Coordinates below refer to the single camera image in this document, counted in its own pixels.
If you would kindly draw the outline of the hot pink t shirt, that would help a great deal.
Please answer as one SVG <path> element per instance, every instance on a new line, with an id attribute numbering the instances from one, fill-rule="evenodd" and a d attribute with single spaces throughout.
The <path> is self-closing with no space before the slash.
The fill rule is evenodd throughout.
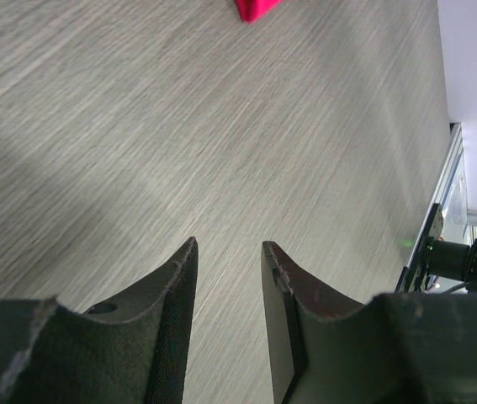
<path id="1" fill-rule="evenodd" d="M 283 0 L 235 0 L 241 20 L 246 23 L 254 23 L 266 14 L 270 13 Z"/>

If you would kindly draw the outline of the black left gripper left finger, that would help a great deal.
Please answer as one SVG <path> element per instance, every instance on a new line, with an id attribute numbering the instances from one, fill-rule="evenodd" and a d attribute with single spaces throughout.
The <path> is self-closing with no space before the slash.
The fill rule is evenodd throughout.
<path id="1" fill-rule="evenodd" d="M 0 300 L 0 403 L 179 403 L 198 275 L 189 238 L 161 267 L 83 313 Z"/>

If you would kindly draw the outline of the aluminium frame rail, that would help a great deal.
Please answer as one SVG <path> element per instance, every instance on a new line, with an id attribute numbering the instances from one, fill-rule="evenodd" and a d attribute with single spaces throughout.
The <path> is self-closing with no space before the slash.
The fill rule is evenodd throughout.
<path id="1" fill-rule="evenodd" d="M 448 154 L 418 236 L 411 244 L 411 255 L 404 270 L 419 267 L 419 251 L 428 237 L 456 244 L 472 243 L 467 224 L 462 125 L 452 123 L 449 129 L 451 143 Z"/>

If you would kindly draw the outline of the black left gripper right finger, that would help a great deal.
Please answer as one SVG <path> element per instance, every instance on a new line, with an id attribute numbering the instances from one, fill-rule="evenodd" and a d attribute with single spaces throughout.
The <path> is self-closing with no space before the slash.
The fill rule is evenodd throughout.
<path id="1" fill-rule="evenodd" d="M 277 403 L 477 403 L 477 294 L 361 304 L 262 245 Z"/>

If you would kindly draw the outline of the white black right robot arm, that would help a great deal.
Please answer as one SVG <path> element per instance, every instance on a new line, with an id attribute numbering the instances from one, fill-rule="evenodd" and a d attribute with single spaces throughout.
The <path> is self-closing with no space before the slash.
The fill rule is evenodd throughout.
<path id="1" fill-rule="evenodd" d="M 264 242 L 274 401 L 477 403 L 477 241 L 428 237 L 421 260 L 461 292 L 393 292 L 363 304 Z"/>

